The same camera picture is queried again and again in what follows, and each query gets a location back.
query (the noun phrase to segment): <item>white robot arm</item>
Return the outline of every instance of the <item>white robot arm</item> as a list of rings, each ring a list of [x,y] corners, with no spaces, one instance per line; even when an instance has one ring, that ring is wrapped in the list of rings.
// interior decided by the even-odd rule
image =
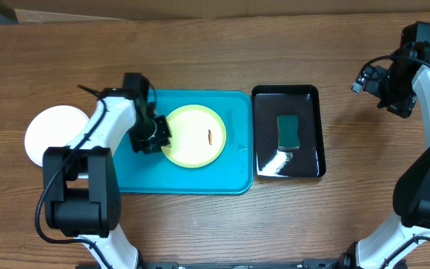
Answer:
[[[428,63],[421,65],[398,55],[417,55]],[[389,70],[364,69],[352,89],[370,92],[381,99],[378,107],[387,107],[401,117],[409,117],[419,100],[426,151],[399,179],[393,195],[394,211],[373,234],[355,245],[355,264],[363,269],[394,268],[426,241],[416,238],[430,238],[430,24],[417,22],[405,28],[401,49],[386,58],[394,60]]]
[[[43,157],[45,188],[56,175],[44,199],[46,222],[83,243],[102,268],[135,269],[139,262],[137,249],[119,225],[121,200],[112,155],[126,133],[135,152],[160,152],[169,144],[165,117],[156,117],[155,103],[147,102],[149,85],[141,74],[126,73],[122,88],[99,93],[80,86],[98,97],[96,111],[66,147],[49,148]],[[69,155],[72,160],[66,163]],[[58,167],[64,173],[57,174]],[[68,188],[66,181],[76,179],[88,179],[89,188]]]
[[[420,103],[427,149],[430,147],[430,69],[428,67],[420,67],[414,76],[412,86]],[[416,235],[430,237],[430,229],[419,226],[406,227],[402,224],[401,217],[393,211],[373,234],[358,242],[356,264],[363,269],[379,269],[393,253]],[[393,268],[423,242],[410,244],[392,259],[386,268]]]

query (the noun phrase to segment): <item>yellow plate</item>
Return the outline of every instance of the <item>yellow plate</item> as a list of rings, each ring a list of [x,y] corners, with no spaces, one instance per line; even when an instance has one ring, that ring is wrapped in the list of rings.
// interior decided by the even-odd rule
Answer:
[[[172,111],[166,119],[172,137],[170,146],[162,147],[162,151],[174,164],[202,167],[222,152],[227,138],[225,124],[210,108],[185,105]]]

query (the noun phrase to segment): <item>wood grain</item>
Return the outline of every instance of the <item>wood grain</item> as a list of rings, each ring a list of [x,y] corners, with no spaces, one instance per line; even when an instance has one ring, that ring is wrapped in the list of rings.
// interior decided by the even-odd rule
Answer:
[[[94,98],[75,86],[117,87],[124,72],[166,89],[250,93],[259,84],[313,84],[320,91],[328,167],[321,180],[255,179],[240,196],[124,194],[122,227],[147,260],[338,257],[389,215],[396,180],[423,152],[418,107],[403,120],[349,89],[361,66],[394,50],[402,28],[417,20],[430,22],[430,13],[0,25],[0,268],[93,261],[82,246],[37,237],[42,175],[23,138],[47,107],[91,114]],[[430,268],[430,244],[408,261]]]
[[[14,12],[18,18],[18,23],[46,23],[46,22],[93,22],[112,18],[100,16],[72,15],[65,13],[53,13],[44,11],[19,10]]]
[[[119,19],[430,12],[425,0],[4,0],[15,9]]]

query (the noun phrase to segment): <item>black base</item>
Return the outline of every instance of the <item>black base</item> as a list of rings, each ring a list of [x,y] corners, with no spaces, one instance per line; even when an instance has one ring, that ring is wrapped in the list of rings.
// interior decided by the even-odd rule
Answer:
[[[205,263],[148,262],[143,269],[336,269],[336,259],[306,259],[303,262]]]

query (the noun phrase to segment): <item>wooden table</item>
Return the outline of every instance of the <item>wooden table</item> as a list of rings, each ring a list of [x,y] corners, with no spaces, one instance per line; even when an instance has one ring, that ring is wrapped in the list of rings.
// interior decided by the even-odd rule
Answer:
[[[337,258],[389,215],[397,179],[423,152],[419,106],[403,120],[350,90],[361,66],[396,49],[401,30],[417,20],[430,22],[430,13],[1,25],[0,268],[93,262],[81,245],[37,236],[42,173],[23,139],[53,105],[91,114],[95,99],[76,85],[120,86],[124,72],[174,89],[313,84],[321,99],[321,180],[255,179],[241,196],[123,194],[121,224],[146,260]],[[407,258],[410,268],[430,268],[430,243]]]

